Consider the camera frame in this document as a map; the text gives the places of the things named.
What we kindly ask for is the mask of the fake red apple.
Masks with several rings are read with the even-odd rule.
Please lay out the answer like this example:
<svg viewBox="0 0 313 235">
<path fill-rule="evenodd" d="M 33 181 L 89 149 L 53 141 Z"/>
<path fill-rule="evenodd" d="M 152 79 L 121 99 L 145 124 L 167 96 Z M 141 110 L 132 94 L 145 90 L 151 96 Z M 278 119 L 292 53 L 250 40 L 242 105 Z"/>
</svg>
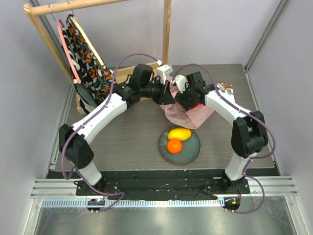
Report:
<svg viewBox="0 0 313 235">
<path fill-rule="evenodd" d="M 197 107 L 199 107 L 199 106 L 202 106 L 202 104 L 198 102 L 198 103 L 196 103 L 195 105 L 193 105 L 191 109 L 197 108 Z"/>
</svg>

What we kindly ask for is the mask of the pink plastic bag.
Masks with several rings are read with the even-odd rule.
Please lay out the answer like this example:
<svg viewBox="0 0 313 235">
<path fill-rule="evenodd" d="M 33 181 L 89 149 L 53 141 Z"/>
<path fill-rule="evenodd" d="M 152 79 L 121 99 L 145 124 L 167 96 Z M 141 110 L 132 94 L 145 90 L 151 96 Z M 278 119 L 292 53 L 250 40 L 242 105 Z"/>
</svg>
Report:
<svg viewBox="0 0 313 235">
<path fill-rule="evenodd" d="M 212 108 L 202 104 L 188 111 L 185 111 L 177 102 L 160 107 L 171 123 L 193 130 L 198 129 L 214 113 Z"/>
</svg>

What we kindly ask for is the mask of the fake yellow mango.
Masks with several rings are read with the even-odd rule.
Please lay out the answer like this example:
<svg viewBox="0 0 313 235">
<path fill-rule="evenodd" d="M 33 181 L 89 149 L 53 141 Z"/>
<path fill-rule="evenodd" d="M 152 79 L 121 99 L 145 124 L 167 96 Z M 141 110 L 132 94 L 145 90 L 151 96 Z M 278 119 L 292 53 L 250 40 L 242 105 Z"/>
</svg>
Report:
<svg viewBox="0 0 313 235">
<path fill-rule="evenodd" d="M 186 141 L 192 135 L 192 131 L 186 128 L 174 128 L 169 131 L 167 138 L 168 140 L 177 139 L 180 141 Z"/>
</svg>

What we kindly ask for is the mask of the fake orange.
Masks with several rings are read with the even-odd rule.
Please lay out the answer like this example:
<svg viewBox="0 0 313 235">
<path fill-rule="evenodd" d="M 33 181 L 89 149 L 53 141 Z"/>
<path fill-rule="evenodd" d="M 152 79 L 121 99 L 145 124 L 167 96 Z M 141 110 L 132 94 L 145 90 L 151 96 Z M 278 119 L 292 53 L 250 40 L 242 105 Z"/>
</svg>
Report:
<svg viewBox="0 0 313 235">
<path fill-rule="evenodd" d="M 179 139 L 171 139 L 167 142 L 166 148 L 169 153 L 178 154 L 183 149 L 182 141 Z"/>
</svg>

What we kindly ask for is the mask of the blue ceramic plate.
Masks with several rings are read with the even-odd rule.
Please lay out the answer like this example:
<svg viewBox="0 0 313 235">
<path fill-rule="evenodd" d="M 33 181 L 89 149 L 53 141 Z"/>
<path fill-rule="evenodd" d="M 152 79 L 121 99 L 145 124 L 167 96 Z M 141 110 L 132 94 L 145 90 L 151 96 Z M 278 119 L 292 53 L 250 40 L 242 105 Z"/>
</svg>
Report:
<svg viewBox="0 0 313 235">
<path fill-rule="evenodd" d="M 168 162 L 175 165 L 191 163 L 200 153 L 201 142 L 190 129 L 174 126 L 166 129 L 158 140 L 158 151 Z"/>
</svg>

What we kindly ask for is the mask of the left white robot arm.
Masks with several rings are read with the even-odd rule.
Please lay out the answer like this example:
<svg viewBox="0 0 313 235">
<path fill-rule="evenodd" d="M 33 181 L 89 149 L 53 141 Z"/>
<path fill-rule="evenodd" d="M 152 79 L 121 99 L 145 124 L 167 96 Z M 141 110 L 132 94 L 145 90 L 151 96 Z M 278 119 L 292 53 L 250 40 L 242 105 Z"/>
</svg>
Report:
<svg viewBox="0 0 313 235">
<path fill-rule="evenodd" d="M 71 126 L 64 124 L 60 127 L 59 151 L 88 181 L 87 189 L 93 195 L 103 192 L 104 183 L 100 180 L 102 175 L 93 162 L 94 153 L 90 143 L 115 117 L 142 98 L 150 98 L 158 105 L 174 104 L 170 82 L 167 80 L 172 72 L 173 68 L 169 65 L 153 69 L 146 64 L 139 64 L 128 75 L 128 81 L 117 84 L 113 93 L 85 118 Z"/>
</svg>

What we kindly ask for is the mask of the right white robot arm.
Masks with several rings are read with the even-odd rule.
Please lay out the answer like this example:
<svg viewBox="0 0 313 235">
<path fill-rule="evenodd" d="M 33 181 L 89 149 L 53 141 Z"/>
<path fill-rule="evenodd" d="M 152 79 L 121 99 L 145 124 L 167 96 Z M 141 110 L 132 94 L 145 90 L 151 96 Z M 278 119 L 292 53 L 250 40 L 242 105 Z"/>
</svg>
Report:
<svg viewBox="0 0 313 235">
<path fill-rule="evenodd" d="M 268 144 L 268 135 L 262 125 L 261 112 L 251 112 L 235 103 L 234 94 L 222 84 L 206 84 L 200 72 L 177 75 L 172 85 L 178 88 L 175 100 L 189 111 L 196 104 L 213 109 L 232 127 L 233 155 L 221 176 L 220 188 L 233 193 L 244 180 L 247 163 Z"/>
</svg>

